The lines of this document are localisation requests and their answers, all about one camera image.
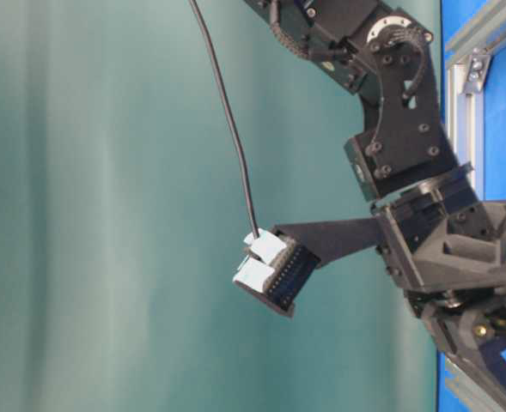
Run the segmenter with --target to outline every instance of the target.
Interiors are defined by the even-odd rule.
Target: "metal frame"
[[[446,118],[461,162],[474,166],[471,183],[484,198],[484,84],[491,56],[506,47],[506,0],[490,0],[447,44]],[[472,76],[474,63],[482,66]]]

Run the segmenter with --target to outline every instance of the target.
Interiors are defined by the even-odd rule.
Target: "teal backdrop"
[[[439,41],[439,2],[392,4]],[[358,100],[243,2],[200,5],[261,225],[366,216]],[[187,2],[0,0],[0,412],[434,409],[434,346],[373,251],[289,321],[231,284],[248,230]]]

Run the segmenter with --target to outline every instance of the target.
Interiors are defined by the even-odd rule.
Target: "black connector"
[[[234,283],[275,312],[292,318],[295,311],[294,300],[320,260],[292,238],[285,235],[280,235],[279,238],[286,244],[286,247],[270,263],[269,266],[274,271],[271,276],[265,279],[262,293],[238,279],[234,279]]]

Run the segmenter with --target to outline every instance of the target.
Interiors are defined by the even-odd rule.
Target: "screw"
[[[378,53],[381,51],[381,45],[379,45],[378,43],[373,43],[370,49],[373,53]]]
[[[482,70],[484,68],[484,63],[482,61],[478,60],[477,58],[475,58],[472,61],[472,68],[474,70]]]
[[[390,275],[390,276],[400,276],[401,275],[401,270],[397,269],[397,268],[391,268],[391,267],[387,267],[387,273]]]
[[[323,62],[321,64],[327,71],[335,71],[335,65],[331,62]]]
[[[487,328],[482,325],[482,324],[479,324],[478,326],[474,327],[474,335],[476,335],[477,337],[485,337],[487,335]]]
[[[440,149],[437,148],[436,146],[432,146],[431,148],[428,149],[428,154],[430,156],[438,156],[440,154]]]
[[[365,154],[367,156],[372,156],[375,153],[379,153],[381,150],[382,150],[382,143],[374,142],[365,149]]]

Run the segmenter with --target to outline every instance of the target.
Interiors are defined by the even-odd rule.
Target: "black cable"
[[[209,29],[204,22],[201,10],[195,0],[189,0],[192,6],[193,14],[198,20],[199,28],[203,34],[204,42],[207,45],[207,52],[209,53],[210,63],[216,78],[216,85],[218,86],[218,92],[224,106],[224,112],[226,119],[228,120],[229,131],[232,134],[235,151],[239,158],[239,166],[241,169],[241,182],[243,184],[243,190],[245,192],[245,202],[247,204],[247,212],[249,215],[249,221],[251,223],[251,229],[253,230],[253,236],[255,239],[259,237],[259,225],[256,222],[256,216],[254,214],[253,197],[251,195],[251,185],[249,182],[249,173],[247,170],[247,161],[245,160],[245,154],[243,153],[243,146],[241,145],[241,139],[235,125],[234,114],[232,113],[231,106],[229,105],[228,94],[226,93],[226,87],[224,86],[224,80],[222,79],[222,73],[220,72],[220,66],[218,65],[218,59],[216,58],[215,48],[212,45],[210,38]]]
[[[417,28],[400,28],[394,30],[392,33],[391,41],[394,44],[399,43],[409,43],[421,55],[421,63],[418,66],[417,74],[412,80],[409,88],[404,92],[403,99],[409,100],[411,97],[415,95],[421,83],[423,82],[424,75],[426,74],[426,70],[428,69],[428,59],[429,59],[429,50],[428,50],[428,42],[424,38],[424,34],[418,30]]]

